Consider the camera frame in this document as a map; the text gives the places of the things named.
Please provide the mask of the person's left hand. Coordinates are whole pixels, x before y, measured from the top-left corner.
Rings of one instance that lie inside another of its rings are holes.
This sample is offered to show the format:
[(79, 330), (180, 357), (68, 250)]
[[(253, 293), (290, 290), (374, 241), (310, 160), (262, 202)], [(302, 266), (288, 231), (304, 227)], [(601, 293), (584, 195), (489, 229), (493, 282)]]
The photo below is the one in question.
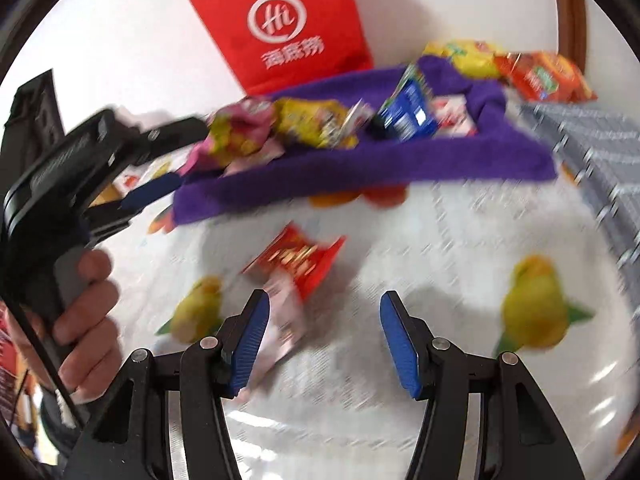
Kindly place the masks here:
[(103, 396), (122, 365), (119, 330), (110, 317), (119, 300), (119, 289), (110, 279), (112, 270), (107, 252), (85, 252), (78, 274), (89, 286), (53, 326), (54, 341), (74, 347), (58, 376), (76, 404), (89, 404)]

